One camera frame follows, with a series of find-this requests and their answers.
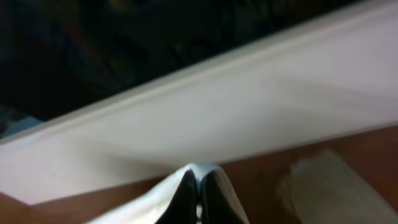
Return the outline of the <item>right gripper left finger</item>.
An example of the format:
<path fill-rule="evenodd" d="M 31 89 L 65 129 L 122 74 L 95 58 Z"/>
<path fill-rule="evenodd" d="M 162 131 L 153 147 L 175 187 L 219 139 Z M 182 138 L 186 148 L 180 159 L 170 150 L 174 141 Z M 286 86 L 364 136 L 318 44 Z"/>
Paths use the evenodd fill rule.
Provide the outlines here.
<path fill-rule="evenodd" d="M 196 224 L 197 183 L 192 171 L 184 173 L 166 211 L 155 224 Z"/>

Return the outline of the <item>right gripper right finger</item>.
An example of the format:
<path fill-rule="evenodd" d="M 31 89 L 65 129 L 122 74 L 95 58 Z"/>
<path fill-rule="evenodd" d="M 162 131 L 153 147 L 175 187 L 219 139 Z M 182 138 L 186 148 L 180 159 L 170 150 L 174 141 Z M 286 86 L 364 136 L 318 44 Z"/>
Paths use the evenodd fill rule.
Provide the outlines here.
<path fill-rule="evenodd" d="M 227 202 L 216 181 L 216 172 L 210 172 L 201 182 L 201 220 L 204 224 L 243 224 L 242 219 Z"/>

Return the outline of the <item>white printed t-shirt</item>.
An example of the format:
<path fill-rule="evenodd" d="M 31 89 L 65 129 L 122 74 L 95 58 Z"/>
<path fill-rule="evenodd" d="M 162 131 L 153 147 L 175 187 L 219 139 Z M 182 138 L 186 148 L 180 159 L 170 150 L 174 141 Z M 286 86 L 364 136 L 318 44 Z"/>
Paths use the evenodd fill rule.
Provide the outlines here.
<path fill-rule="evenodd" d="M 233 189 L 233 186 L 220 166 L 213 164 L 187 164 L 176 172 L 167 176 L 159 182 L 155 187 L 151 188 L 147 193 L 134 199 L 124 205 L 121 205 L 107 213 L 89 221 L 89 224 L 102 223 L 122 223 L 122 224 L 145 224 L 156 223 L 160 216 L 166 211 L 172 197 L 177 191 L 178 185 L 181 183 L 184 173 L 192 171 L 197 183 L 197 222 L 202 223 L 202 204 L 200 197 L 200 186 L 202 180 L 210 172 L 216 172 L 216 181 L 221 187 L 223 195 L 227 202 L 236 212 L 243 223 L 249 220 L 246 213 Z"/>

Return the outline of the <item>grey khaki garment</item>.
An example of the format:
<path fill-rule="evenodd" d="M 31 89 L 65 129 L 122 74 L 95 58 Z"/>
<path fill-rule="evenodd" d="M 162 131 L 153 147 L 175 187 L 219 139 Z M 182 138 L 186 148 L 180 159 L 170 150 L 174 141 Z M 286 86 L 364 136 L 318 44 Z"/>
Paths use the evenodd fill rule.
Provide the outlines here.
<path fill-rule="evenodd" d="M 301 223 L 397 224 L 393 207 L 332 151 L 293 164 L 276 194 Z"/>

